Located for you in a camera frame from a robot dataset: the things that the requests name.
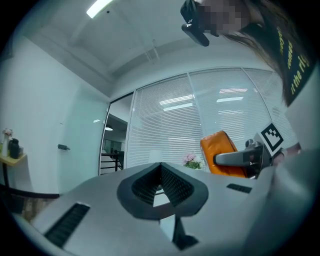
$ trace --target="flower bouquet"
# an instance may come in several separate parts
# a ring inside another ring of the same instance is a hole
[[[183,166],[189,167],[191,169],[201,169],[203,167],[201,158],[194,153],[187,154],[182,159],[182,164]]]

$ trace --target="ceiling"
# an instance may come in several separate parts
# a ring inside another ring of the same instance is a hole
[[[25,20],[25,35],[108,97],[132,69],[201,47],[181,30],[184,0],[113,0],[91,19],[95,1],[43,0]]]

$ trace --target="orange chair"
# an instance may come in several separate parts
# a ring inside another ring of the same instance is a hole
[[[214,163],[215,155],[238,151],[235,144],[223,130],[204,137],[201,139],[200,144],[211,173],[242,178],[248,177],[244,167],[223,166]]]

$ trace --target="black bottle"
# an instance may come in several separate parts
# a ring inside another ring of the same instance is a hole
[[[12,143],[10,145],[10,157],[14,158],[14,159],[18,159],[19,158],[19,140],[17,140],[16,138],[12,139]]]

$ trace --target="metal handle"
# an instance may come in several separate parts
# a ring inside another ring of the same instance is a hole
[[[61,144],[58,145],[58,149],[60,149],[60,150],[70,150],[69,147],[67,147],[66,145],[61,145]]]

